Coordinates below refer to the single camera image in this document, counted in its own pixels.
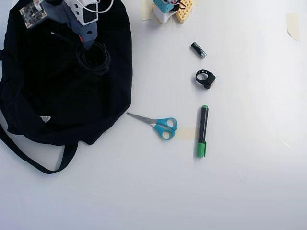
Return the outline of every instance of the blue scissor handle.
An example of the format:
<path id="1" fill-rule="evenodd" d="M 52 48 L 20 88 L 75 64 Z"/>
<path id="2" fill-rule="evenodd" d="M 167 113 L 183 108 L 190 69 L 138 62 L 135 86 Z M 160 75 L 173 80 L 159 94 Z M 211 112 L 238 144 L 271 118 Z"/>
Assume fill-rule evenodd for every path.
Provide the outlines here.
<path id="1" fill-rule="evenodd" d="M 171 120 L 174 123 L 174 126 L 170 126 L 167 122 Z M 162 125 L 162 126 L 166 126 L 169 127 L 171 130 L 176 131 L 178 128 L 178 123 L 177 120 L 170 117 L 170 118 L 165 118 L 165 119 L 158 119 L 157 120 L 157 125 Z"/>
<path id="2" fill-rule="evenodd" d="M 175 131 L 173 131 L 171 129 L 168 129 L 168 128 L 164 128 L 161 125 L 155 125 L 153 128 L 158 132 L 159 136 L 163 140 L 170 140 L 170 139 L 172 139 L 175 136 Z M 163 137 L 163 133 L 165 133 L 165 132 L 169 133 L 169 138 Z"/>

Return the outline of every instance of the black strap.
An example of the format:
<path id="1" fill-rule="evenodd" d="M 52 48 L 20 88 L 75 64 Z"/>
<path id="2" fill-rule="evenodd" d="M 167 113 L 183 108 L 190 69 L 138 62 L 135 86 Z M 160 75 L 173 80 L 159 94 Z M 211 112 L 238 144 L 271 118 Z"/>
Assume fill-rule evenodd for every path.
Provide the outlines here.
<path id="1" fill-rule="evenodd" d="M 43 167 L 39 163 L 35 162 L 31 158 L 29 158 L 27 155 L 25 155 L 25 153 L 23 153 L 20 150 L 20 148 L 18 148 L 18 146 L 13 142 L 13 140 L 6 134 L 6 132 L 4 131 L 4 129 L 2 128 L 1 125 L 0 125 L 0 139 L 14 153 L 16 153 L 17 156 L 19 156 L 21 159 L 23 159 L 24 161 L 28 162 L 32 166 L 36 167 L 39 171 L 42 171 L 43 173 L 46 173 L 46 174 L 57 173 L 57 172 L 60 172 L 63 169 L 65 169 L 68 166 L 68 164 L 70 163 L 70 161 L 72 160 L 72 158 L 74 157 L 74 155 L 75 155 L 75 153 L 77 151 L 77 148 L 78 148 L 78 142 L 75 143 L 75 144 L 65 145 L 63 159 L 62 159 L 62 162 L 61 162 L 61 165 L 60 165 L 59 169 L 57 169 L 55 171 L 51 171 L 49 169 L 46 169 L 45 167 Z"/>

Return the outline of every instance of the black ring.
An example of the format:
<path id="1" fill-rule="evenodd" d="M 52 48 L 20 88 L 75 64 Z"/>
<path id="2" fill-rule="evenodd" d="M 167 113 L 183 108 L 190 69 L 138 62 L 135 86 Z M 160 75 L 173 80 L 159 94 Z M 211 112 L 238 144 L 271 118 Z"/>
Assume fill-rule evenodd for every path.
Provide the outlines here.
<path id="1" fill-rule="evenodd" d="M 207 74 L 208 77 L 204 80 L 201 80 L 198 78 L 198 75 L 200 74 Z M 206 89 L 210 89 L 211 86 L 213 85 L 213 83 L 215 82 L 216 77 L 209 71 L 205 70 L 205 69 L 201 69 L 196 73 L 196 81 L 199 84 L 202 84 L 204 86 L 204 88 Z"/>
<path id="2" fill-rule="evenodd" d="M 202 85 L 203 85 L 203 84 L 206 82 L 207 79 L 205 79 L 205 80 L 199 79 L 199 78 L 198 78 L 198 75 L 200 75 L 200 74 L 207 74 L 208 77 L 209 77 L 209 75 L 212 74 L 212 73 L 210 73 L 209 71 L 207 71 L 207 70 L 205 70 L 205 69 L 201 69 L 201 70 L 199 70 L 199 71 L 196 73 L 196 81 L 197 81 L 199 84 L 202 84 Z"/>

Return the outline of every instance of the scissor blade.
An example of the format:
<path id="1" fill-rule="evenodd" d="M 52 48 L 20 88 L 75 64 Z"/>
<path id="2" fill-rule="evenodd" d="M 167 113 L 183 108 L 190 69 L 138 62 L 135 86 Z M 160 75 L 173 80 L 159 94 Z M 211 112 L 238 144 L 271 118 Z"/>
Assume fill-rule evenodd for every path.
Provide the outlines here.
<path id="1" fill-rule="evenodd" d="M 139 115 L 135 115 L 135 114 L 131 114 L 131 113 L 127 113 L 128 115 L 140 120 L 140 121 L 143 121 L 145 123 L 148 123 L 148 124 L 154 124 L 156 123 L 157 120 L 153 120 L 153 119 L 150 119 L 150 118 L 147 118 L 147 117 L 144 117 L 144 116 L 139 116 Z"/>

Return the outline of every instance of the circuit board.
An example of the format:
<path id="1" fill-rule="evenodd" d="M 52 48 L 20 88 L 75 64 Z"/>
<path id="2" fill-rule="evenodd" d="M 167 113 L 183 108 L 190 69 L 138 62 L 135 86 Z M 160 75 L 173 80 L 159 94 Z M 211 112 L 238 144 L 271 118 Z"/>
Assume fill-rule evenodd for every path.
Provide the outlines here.
<path id="1" fill-rule="evenodd" d="M 42 2 L 42 0 L 33 0 L 30 4 L 19 10 L 27 29 L 33 28 L 47 19 L 47 14 L 41 5 Z"/>

